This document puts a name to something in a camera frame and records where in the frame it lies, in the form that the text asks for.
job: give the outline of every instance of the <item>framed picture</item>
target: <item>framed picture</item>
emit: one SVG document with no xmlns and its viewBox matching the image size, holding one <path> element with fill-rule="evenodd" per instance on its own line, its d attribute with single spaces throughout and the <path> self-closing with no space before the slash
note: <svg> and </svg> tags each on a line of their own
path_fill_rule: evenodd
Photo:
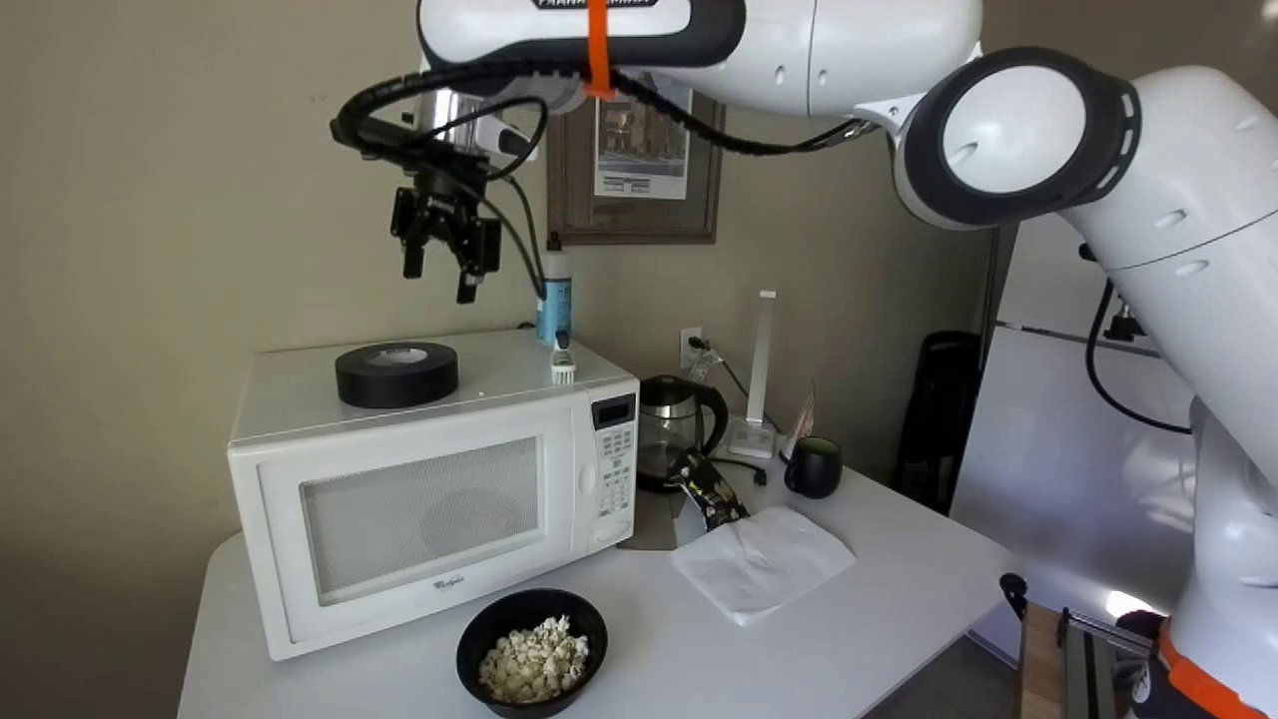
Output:
<svg viewBox="0 0 1278 719">
<path fill-rule="evenodd" d="M 690 88 L 659 93 L 722 123 L 722 108 Z M 638 99 L 586 99 L 550 119 L 547 199 L 562 244 L 710 244 L 719 149 Z"/>
</svg>

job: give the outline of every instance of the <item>microwave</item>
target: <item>microwave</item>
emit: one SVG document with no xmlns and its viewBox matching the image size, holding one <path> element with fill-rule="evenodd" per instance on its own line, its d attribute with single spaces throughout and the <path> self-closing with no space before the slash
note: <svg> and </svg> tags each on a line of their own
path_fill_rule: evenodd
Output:
<svg viewBox="0 0 1278 719">
<path fill-rule="evenodd" d="M 638 380 L 591 348 L 574 377 L 531 332 L 438 336 L 461 389 L 370 413 L 346 348 L 250 365 L 228 442 L 272 658 L 505 591 L 635 531 Z"/>
</svg>

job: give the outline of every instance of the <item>floor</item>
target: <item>floor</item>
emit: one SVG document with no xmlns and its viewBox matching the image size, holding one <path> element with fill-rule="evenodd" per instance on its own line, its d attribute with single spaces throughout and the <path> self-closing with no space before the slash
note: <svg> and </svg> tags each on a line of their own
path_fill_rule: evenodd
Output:
<svg viewBox="0 0 1278 719">
<path fill-rule="evenodd" d="M 865 719 L 1013 719 L 1019 679 L 977 643 L 959 638 Z"/>
</svg>

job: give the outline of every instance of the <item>wall outlet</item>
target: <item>wall outlet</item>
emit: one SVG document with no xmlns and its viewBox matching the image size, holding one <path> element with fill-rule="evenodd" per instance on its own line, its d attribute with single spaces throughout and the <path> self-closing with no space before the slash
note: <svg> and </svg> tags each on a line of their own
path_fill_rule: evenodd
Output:
<svg viewBox="0 0 1278 719">
<path fill-rule="evenodd" d="M 703 340 L 703 326 L 680 326 L 680 372 L 690 377 L 703 365 L 703 350 L 690 340 Z"/>
</svg>

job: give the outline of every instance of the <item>bowl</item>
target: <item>bowl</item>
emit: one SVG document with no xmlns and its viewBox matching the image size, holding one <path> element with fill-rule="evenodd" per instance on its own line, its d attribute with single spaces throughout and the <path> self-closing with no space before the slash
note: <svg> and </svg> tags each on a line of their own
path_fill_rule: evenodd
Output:
<svg viewBox="0 0 1278 719">
<path fill-rule="evenodd" d="M 559 690 L 559 697 L 550 697 L 543 703 L 505 703 L 505 699 L 495 699 L 478 683 L 478 663 L 489 658 L 489 653 L 513 630 L 531 630 L 543 621 L 559 621 L 559 615 L 566 615 L 566 634 L 585 634 L 586 646 L 591 646 L 591 657 L 585 663 L 585 677 L 566 690 Z M 585 697 L 585 686 L 597 679 L 605 657 L 607 657 L 605 615 L 586 598 L 579 598 L 571 591 L 539 586 L 539 591 L 505 594 L 505 598 L 495 598 L 493 607 L 485 607 L 469 623 L 469 630 L 463 630 L 463 638 L 454 646 L 454 677 L 495 715 L 505 715 L 505 719 L 543 719 L 543 715 L 559 715 L 562 709 L 571 709 Z"/>
</svg>

